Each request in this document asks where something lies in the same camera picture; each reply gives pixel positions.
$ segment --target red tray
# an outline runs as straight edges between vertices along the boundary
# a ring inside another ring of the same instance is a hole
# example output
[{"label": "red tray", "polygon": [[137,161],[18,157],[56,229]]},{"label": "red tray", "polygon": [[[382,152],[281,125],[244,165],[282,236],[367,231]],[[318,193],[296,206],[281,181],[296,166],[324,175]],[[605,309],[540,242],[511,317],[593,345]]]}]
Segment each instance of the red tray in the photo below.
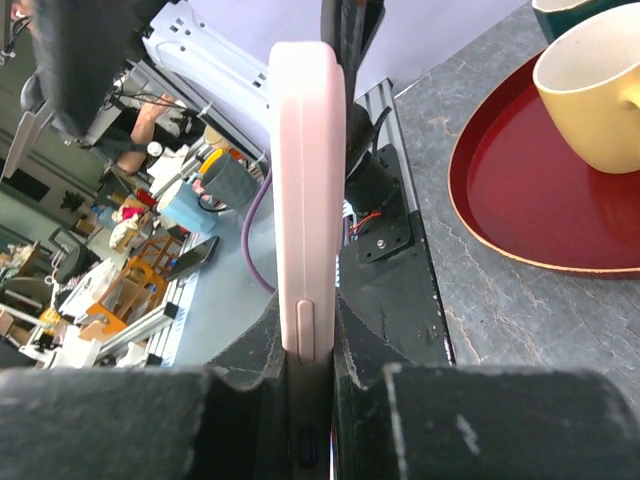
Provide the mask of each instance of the red tray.
[{"label": "red tray", "polygon": [[579,275],[640,276],[640,172],[600,173],[569,148],[532,82],[537,57],[478,108],[454,149],[449,193],[483,244]]}]

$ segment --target gray cup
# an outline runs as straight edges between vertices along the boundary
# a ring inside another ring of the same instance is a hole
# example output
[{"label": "gray cup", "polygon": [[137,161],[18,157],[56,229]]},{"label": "gray cup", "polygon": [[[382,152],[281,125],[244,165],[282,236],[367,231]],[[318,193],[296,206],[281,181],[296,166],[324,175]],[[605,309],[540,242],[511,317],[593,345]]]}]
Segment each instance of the gray cup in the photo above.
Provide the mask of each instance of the gray cup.
[{"label": "gray cup", "polygon": [[230,153],[225,153],[209,167],[201,185],[230,209],[246,205],[258,191],[258,181]]}]

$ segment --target gray marble surface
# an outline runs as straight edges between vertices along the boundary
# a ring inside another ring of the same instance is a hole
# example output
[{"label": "gray marble surface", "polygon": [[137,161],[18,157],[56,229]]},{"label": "gray marble surface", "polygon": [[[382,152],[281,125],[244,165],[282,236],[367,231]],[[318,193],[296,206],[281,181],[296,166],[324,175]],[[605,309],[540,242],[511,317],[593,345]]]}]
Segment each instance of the gray marble surface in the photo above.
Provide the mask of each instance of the gray marble surface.
[{"label": "gray marble surface", "polygon": [[573,278],[504,258],[471,236],[449,202],[458,134],[545,45],[525,5],[396,99],[447,319],[460,364],[595,369],[640,417],[640,338],[627,328],[640,282]]}]

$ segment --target hand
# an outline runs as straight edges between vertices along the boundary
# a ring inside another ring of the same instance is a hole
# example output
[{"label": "hand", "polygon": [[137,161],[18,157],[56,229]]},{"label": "hand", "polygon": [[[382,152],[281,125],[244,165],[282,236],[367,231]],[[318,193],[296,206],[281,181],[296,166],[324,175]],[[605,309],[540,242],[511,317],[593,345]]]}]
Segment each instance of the hand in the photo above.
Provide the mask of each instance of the hand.
[{"label": "hand", "polygon": [[167,93],[163,93],[160,99],[152,101],[153,103],[145,103],[142,105],[142,108],[140,109],[140,116],[146,117],[153,122],[169,110],[175,102],[174,98]]}]

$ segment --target dark green cup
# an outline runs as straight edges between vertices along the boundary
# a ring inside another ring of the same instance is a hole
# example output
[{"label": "dark green cup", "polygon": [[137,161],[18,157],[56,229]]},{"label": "dark green cup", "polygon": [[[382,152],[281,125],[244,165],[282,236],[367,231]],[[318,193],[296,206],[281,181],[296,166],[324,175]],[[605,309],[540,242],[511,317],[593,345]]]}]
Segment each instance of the dark green cup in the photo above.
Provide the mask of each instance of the dark green cup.
[{"label": "dark green cup", "polygon": [[533,0],[531,7],[547,41],[553,43],[560,35],[587,18],[610,8],[638,0]]}]

